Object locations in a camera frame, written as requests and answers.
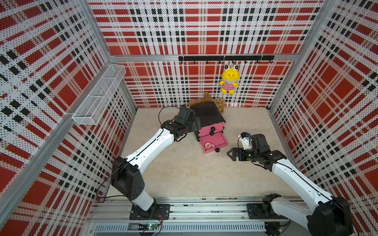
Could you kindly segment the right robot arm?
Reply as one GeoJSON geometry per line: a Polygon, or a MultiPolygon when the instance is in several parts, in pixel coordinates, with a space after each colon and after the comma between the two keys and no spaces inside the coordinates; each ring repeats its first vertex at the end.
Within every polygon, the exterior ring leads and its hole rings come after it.
{"type": "Polygon", "coordinates": [[[261,215],[284,216],[313,236],[350,236],[354,233],[348,201],[323,190],[295,168],[282,152],[271,150],[264,135],[243,132],[237,143],[242,147],[233,147],[227,152],[232,161],[249,161],[272,172],[306,204],[302,206],[272,193],[263,198],[261,215]]]}

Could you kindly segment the black drawer cabinet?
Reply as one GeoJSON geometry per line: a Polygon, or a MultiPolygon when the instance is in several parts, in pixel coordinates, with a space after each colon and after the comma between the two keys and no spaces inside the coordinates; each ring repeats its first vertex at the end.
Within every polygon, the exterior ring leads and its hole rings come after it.
{"type": "MultiPolygon", "coordinates": [[[[193,109],[196,112],[196,115],[199,117],[201,127],[222,122],[225,123],[225,119],[219,112],[214,102],[198,104],[190,108],[193,109]]],[[[195,136],[197,141],[199,142],[199,131],[195,132],[195,136]]]]}

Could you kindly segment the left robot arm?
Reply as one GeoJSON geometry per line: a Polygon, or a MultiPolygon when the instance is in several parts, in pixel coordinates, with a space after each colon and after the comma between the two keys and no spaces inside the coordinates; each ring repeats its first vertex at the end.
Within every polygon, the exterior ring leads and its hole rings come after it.
{"type": "Polygon", "coordinates": [[[142,174],[166,147],[200,129],[200,119],[195,111],[181,106],[178,115],[163,122],[157,133],[142,147],[127,157],[119,156],[114,160],[110,185],[136,205],[136,210],[143,217],[153,218],[157,212],[157,203],[145,190],[142,174]]]}

